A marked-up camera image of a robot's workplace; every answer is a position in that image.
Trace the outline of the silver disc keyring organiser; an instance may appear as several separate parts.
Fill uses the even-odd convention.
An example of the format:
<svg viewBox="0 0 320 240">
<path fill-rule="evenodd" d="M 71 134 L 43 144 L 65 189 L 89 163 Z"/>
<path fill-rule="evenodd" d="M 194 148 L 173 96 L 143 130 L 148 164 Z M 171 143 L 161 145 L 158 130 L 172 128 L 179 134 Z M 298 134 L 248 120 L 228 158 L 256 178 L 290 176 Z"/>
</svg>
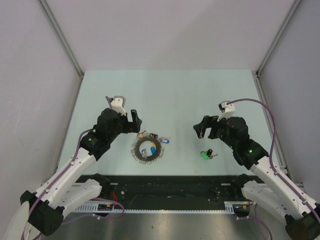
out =
<svg viewBox="0 0 320 240">
<path fill-rule="evenodd" d="M 151 147 L 156 148 L 155 154 L 152 154 Z M 146 149 L 148 154 L 147 158 L 142 157 L 142 150 Z M 140 164 L 151 164 L 158 159 L 161 159 L 164 155 L 164 147 L 161 143 L 160 138 L 150 137 L 147 134 L 145 137 L 137 138 L 134 140 L 132 144 L 131 154 L 136 161 Z"/>
</svg>

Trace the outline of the blue tag with silver key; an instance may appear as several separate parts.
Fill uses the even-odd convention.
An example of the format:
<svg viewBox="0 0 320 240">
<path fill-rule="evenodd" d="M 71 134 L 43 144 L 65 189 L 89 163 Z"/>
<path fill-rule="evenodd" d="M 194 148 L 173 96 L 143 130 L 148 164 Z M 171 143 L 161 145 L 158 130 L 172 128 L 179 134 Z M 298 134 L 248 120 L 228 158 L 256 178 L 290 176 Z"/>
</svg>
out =
<svg viewBox="0 0 320 240">
<path fill-rule="evenodd" d="M 143 150 L 141 151 L 141 156 L 142 156 L 144 159 L 148 157 L 148 154 L 147 154 L 147 150 L 146 150 L 146 149 L 143 149 Z"/>
</svg>

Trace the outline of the green key tag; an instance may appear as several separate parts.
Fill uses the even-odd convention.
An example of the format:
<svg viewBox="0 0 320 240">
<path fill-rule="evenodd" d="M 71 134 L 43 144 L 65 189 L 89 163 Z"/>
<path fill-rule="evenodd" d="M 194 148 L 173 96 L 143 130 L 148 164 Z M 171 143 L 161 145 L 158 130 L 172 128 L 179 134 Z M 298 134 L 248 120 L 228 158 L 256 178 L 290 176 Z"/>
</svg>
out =
<svg viewBox="0 0 320 240">
<path fill-rule="evenodd" d="M 201 152 L 200 152 L 200 155 L 201 155 L 201 157 L 202 157 L 204 160 L 209 160 L 209 159 L 210 159 L 210 156 L 207 155 L 207 153 L 204 152 L 204 151 L 201 151 Z"/>
</svg>

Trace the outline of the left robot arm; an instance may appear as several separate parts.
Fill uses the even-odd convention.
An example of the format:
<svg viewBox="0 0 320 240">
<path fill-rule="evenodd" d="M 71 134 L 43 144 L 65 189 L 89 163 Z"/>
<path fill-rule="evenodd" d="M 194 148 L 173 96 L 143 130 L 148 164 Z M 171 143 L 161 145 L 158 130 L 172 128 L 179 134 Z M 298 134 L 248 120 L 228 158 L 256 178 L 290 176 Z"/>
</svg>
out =
<svg viewBox="0 0 320 240">
<path fill-rule="evenodd" d="M 73 156 L 46 183 L 37 190 L 26 190 L 20 203 L 29 204 L 27 223 L 38 231 L 36 240 L 52 235 L 63 220 L 77 207 L 98 198 L 105 200 L 111 188 L 103 182 L 90 178 L 79 190 L 72 185 L 83 172 L 96 163 L 110 148 L 120 134 L 138 133 L 142 120 L 135 109 L 130 111 L 132 120 L 123 107 L 106 108 L 97 118 L 96 124 L 82 132 Z"/>
</svg>

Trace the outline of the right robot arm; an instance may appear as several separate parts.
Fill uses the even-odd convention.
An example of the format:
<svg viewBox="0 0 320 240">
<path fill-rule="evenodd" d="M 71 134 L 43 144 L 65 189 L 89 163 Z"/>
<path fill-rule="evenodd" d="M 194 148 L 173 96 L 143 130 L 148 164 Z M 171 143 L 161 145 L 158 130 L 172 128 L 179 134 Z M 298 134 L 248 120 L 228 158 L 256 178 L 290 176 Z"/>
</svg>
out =
<svg viewBox="0 0 320 240">
<path fill-rule="evenodd" d="M 219 120 L 217 116 L 204 116 L 193 126 L 202 139 L 206 129 L 208 138 L 220 139 L 232 149 L 236 162 L 260 178 L 266 188 L 246 174 L 236 177 L 230 194 L 237 200 L 244 198 L 256 203 L 285 226 L 293 240 L 315 240 L 320 235 L 320 204 L 309 197 L 279 167 L 270 163 L 270 155 L 249 135 L 249 128 L 242 117 Z"/>
</svg>

